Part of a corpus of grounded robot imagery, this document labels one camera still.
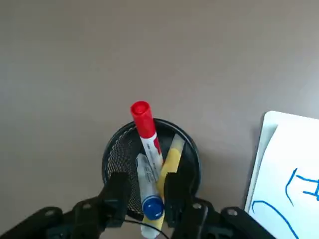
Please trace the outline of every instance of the red marker cap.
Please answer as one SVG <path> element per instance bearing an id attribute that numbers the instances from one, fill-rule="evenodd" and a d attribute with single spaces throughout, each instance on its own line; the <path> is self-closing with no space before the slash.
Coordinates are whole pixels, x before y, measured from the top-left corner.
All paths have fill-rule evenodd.
<path id="1" fill-rule="evenodd" d="M 149 103 L 145 101 L 135 102 L 131 106 L 131 114 L 140 137 L 151 138 L 156 130 Z"/>

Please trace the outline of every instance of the blue marker line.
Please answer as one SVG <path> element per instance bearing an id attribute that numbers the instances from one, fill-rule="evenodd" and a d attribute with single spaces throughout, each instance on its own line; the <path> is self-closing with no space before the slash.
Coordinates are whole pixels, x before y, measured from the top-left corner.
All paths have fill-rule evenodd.
<path id="1" fill-rule="evenodd" d="M 311 192 L 307 192 L 307 191 L 303 191 L 303 193 L 311 195 L 311 196 L 315 196 L 317 198 L 317 201 L 319 201 L 319 195 L 317 193 L 311 193 Z"/>
<path id="2" fill-rule="evenodd" d="M 307 182 L 312 182 L 312 183 L 318 183 L 318 180 L 313 180 L 313 179 L 308 179 L 308 178 L 304 178 L 303 176 L 300 176 L 300 175 L 297 175 L 296 176 L 297 178 L 300 178 L 304 181 L 307 181 Z"/>
<path id="3" fill-rule="evenodd" d="M 289 195 L 288 195 L 288 186 L 289 186 L 289 184 L 291 183 L 291 181 L 293 180 L 293 178 L 294 178 L 294 176 L 295 176 L 295 174 L 296 174 L 297 169 L 298 169 L 298 168 L 296 168 L 296 169 L 293 171 L 293 173 L 292 173 L 292 175 L 291 175 L 291 177 L 290 177 L 290 179 L 289 179 L 289 181 L 288 181 L 288 183 L 287 183 L 287 185 L 286 185 L 286 188 L 285 188 L 286 196 L 287 196 L 287 198 L 289 199 L 289 201 L 291 202 L 291 204 L 292 204 L 293 206 L 294 206 L 293 201 L 291 201 L 291 199 L 290 199 L 290 197 L 289 197 Z"/>
<path id="4" fill-rule="evenodd" d="M 292 234 L 295 236 L 296 239 L 299 239 L 299 237 L 297 236 L 296 232 L 294 231 L 294 229 L 292 228 L 292 226 L 290 225 L 290 223 L 288 222 L 288 220 L 284 217 L 284 215 L 282 215 L 273 205 L 267 203 L 266 201 L 263 201 L 263 200 L 259 200 L 259 201 L 254 201 L 251 208 L 253 210 L 253 213 L 255 213 L 255 210 L 254 210 L 254 205 L 256 203 L 262 203 L 262 204 L 265 204 L 266 206 L 270 207 L 272 210 L 274 210 L 284 221 L 285 223 L 287 224 L 287 226 L 289 227 L 290 231 L 292 232 Z"/>

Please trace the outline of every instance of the yellow highlighter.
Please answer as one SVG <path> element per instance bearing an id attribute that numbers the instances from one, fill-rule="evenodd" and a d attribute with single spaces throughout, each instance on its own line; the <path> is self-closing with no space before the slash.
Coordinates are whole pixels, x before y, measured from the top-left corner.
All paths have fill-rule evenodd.
<path id="1" fill-rule="evenodd" d="M 157 188 L 159 191 L 159 195 L 162 197 L 163 201 L 164 201 L 164 183 L 165 183 L 166 175 L 168 173 L 177 172 L 180 157 L 184 148 L 184 144 L 185 144 L 185 141 L 178 134 L 175 134 L 173 141 L 171 143 L 171 146 L 169 148 L 165 163 L 163 165 L 163 168 L 161 169 L 159 180 L 157 181 Z M 161 227 L 164 221 L 164 215 L 165 213 L 163 213 L 161 218 L 154 221 L 151 221 L 144 216 L 142 222 L 161 230 Z M 144 236 L 147 239 L 154 239 L 159 235 L 158 231 L 143 225 L 141 225 L 141 231 L 142 231 L 142 236 Z"/>

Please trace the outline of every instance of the mesh pen holder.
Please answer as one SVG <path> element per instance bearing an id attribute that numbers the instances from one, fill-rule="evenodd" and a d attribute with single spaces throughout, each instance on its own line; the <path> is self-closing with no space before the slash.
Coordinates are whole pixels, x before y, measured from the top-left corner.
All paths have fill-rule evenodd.
<path id="1" fill-rule="evenodd" d="M 159 144 L 165 161 L 174 135 L 177 133 L 185 140 L 184 149 L 180 158 L 180 167 L 193 169 L 194 181 L 191 194 L 195 195 L 201 180 L 201 168 L 196 144 L 181 128 L 163 119 L 154 119 Z M 102 177 L 107 184 L 113 172 L 127 172 L 132 185 L 131 197 L 127 215 L 142 221 L 143 213 L 140 199 L 140 188 L 136 171 L 136 157 L 139 153 L 145 154 L 140 136 L 134 122 L 120 128 L 108 142 L 102 159 Z"/>

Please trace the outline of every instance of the blue drawing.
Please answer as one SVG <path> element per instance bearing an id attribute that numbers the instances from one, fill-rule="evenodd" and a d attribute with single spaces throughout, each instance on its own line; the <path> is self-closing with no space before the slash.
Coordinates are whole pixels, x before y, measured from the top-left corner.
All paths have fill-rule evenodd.
<path id="1" fill-rule="evenodd" d="M 319 192 L 319 180 L 313 180 L 313 179 L 304 178 L 304 177 L 302 177 L 302 176 L 300 176 L 300 175 L 297 175 L 296 177 L 297 177 L 297 178 L 300 178 L 300 179 L 302 179 L 302 180 L 304 180 L 304 181 L 307 181 L 307 182 L 317 183 L 317 188 L 316 188 L 316 190 L 315 190 L 314 193 L 307 192 L 307 191 L 303 191 L 303 193 L 304 193 L 304 194 L 311 195 L 311 196 L 315 196 L 315 197 L 317 198 L 317 201 L 319 201 L 319 194 L 318 194 L 318 192 Z"/>
<path id="2" fill-rule="evenodd" d="M 294 204 L 293 204 L 293 201 L 291 200 L 291 198 L 290 198 L 289 195 L 288 195 L 288 186 L 290 185 L 290 183 L 291 183 L 291 181 L 293 180 L 294 176 L 296 176 L 297 178 L 299 178 L 299 179 L 301 179 L 301 180 L 304 180 L 304 181 L 306 181 L 306 182 L 317 183 L 317 188 L 316 188 L 316 190 L 315 190 L 314 193 L 312 193 L 312 192 L 307 192 L 307 191 L 303 191 L 303 193 L 304 193 L 304 194 L 311 195 L 311 196 L 314 196 L 314 197 L 316 197 L 317 201 L 319 201 L 319 180 L 308 179 L 308 178 L 305 178 L 305 177 L 303 177 L 303 176 L 296 175 L 297 169 L 298 169 L 298 168 L 296 168 L 296 169 L 293 171 L 293 173 L 292 173 L 292 175 L 291 175 L 291 177 L 290 177 L 290 179 L 289 179 L 289 181 L 288 181 L 288 183 L 287 183 L 287 185 L 286 185 L 286 188 L 285 188 L 286 196 L 287 196 L 287 198 L 289 199 L 289 201 L 291 202 L 291 204 L 294 205 Z"/>
<path id="3" fill-rule="evenodd" d="M 256 203 L 261 203 L 261 204 L 264 204 L 268 207 L 270 207 L 272 210 L 274 210 L 284 221 L 285 223 L 287 224 L 287 226 L 289 227 L 290 231 L 292 232 L 292 234 L 294 235 L 294 237 L 296 239 L 299 239 L 299 237 L 297 236 L 296 232 L 294 231 L 293 227 L 290 225 L 290 223 L 288 222 L 288 220 L 284 217 L 284 215 L 282 215 L 273 205 L 267 203 L 266 201 L 263 201 L 263 200 L 256 200 L 253 202 L 251 208 L 253 210 L 253 213 L 255 213 L 255 210 L 254 210 L 254 206 Z"/>
<path id="4" fill-rule="evenodd" d="M 294 178 L 294 176 L 295 176 L 295 174 L 296 174 L 296 171 L 297 171 L 297 168 L 293 171 L 293 173 L 292 173 L 292 175 L 291 175 L 291 177 L 290 177 L 290 179 L 289 179 L 289 181 L 288 181 L 288 183 L 287 183 L 287 185 L 286 185 L 286 187 L 285 187 L 286 196 L 287 196 L 287 198 L 289 199 L 290 203 L 291 203 L 293 206 L 294 206 L 293 201 L 291 201 L 291 199 L 290 199 L 290 197 L 289 197 L 289 195 L 288 195 L 288 186 L 289 186 L 289 184 L 291 183 L 291 181 L 293 180 L 293 178 Z"/>

